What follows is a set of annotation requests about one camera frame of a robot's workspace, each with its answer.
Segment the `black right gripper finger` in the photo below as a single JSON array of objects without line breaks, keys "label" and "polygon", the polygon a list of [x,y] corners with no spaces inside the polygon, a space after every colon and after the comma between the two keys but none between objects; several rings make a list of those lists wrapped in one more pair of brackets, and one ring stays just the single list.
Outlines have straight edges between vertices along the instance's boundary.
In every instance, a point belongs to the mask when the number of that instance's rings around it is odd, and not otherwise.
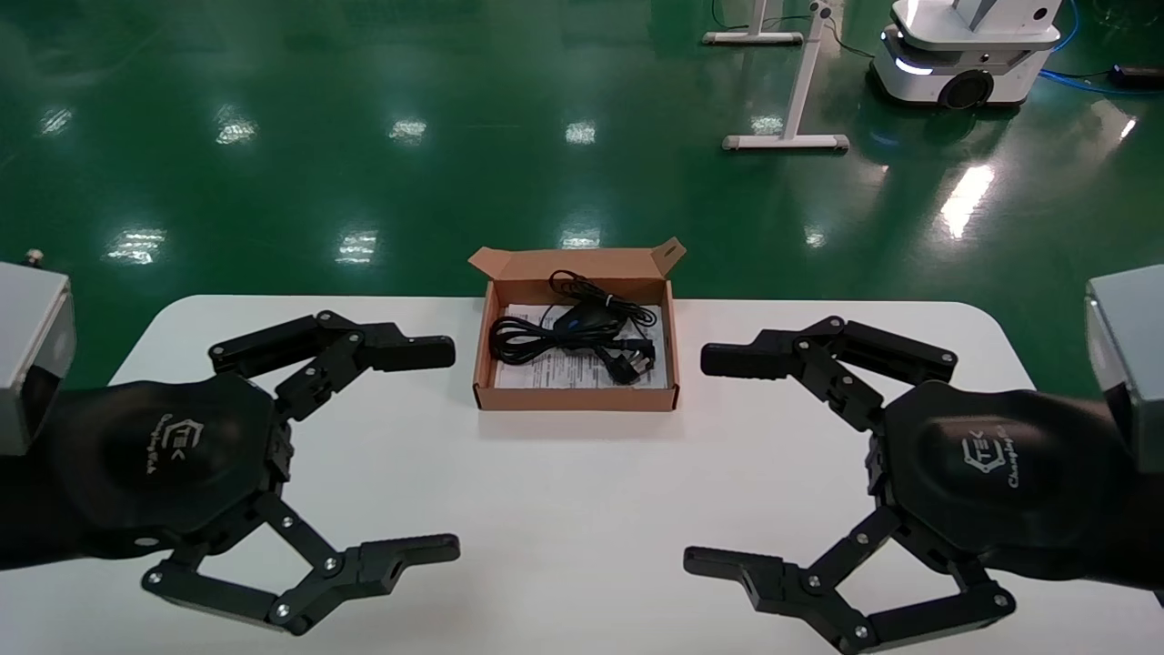
[{"label": "black right gripper finger", "polygon": [[883,429],[883,397],[850,368],[917,386],[947,383],[957,364],[954,353],[842,316],[826,316],[799,332],[762,330],[748,344],[709,343],[701,349],[707,376],[793,378],[859,432]]},{"label": "black right gripper finger", "polygon": [[977,558],[945,558],[957,595],[863,614],[839,592],[843,581],[887,540],[911,535],[897,510],[878,507],[809,568],[785,558],[687,547],[687,574],[740,583],[757,612],[807,622],[840,654],[872,654],[980,631],[1015,612],[1013,596],[991,579]]}]

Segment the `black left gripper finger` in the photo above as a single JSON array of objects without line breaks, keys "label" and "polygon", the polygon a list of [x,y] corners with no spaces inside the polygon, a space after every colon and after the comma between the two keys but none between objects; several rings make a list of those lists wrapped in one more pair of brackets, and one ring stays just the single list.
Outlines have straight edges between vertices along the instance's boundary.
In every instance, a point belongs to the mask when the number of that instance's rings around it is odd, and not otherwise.
[{"label": "black left gripper finger", "polygon": [[294,364],[275,390],[282,420],[304,420],[367,370],[403,372],[452,368],[448,336],[411,339],[396,323],[356,323],[332,309],[246,333],[208,349],[215,373],[254,378]]},{"label": "black left gripper finger", "polygon": [[308,574],[286,591],[275,595],[201,575],[199,565],[215,551],[212,540],[171,551],[142,577],[142,589],[178,607],[301,638],[345,601],[391,595],[405,569],[460,557],[460,539],[453,534],[370,540],[338,551],[274,492],[242,501],[217,519],[211,532],[225,536],[230,548],[260,525],[308,565]]}]

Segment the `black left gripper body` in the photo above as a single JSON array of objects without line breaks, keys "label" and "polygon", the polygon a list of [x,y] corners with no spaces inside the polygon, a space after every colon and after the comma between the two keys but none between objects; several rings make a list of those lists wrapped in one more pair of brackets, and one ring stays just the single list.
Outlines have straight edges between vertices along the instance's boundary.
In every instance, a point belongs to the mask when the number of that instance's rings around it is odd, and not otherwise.
[{"label": "black left gripper body", "polygon": [[69,391],[43,434],[74,551],[132,558],[221,540],[219,521],[278,492],[294,456],[274,398],[236,373]]}]

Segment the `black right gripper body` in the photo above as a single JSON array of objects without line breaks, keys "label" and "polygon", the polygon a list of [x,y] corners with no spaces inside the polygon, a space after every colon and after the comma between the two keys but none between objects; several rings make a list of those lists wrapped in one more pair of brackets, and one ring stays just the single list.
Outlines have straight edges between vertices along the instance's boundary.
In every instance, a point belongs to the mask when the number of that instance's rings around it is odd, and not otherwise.
[{"label": "black right gripper body", "polygon": [[1027,578],[1096,578],[1121,436],[1095,403],[927,382],[890,403],[878,496],[927,551]]}]

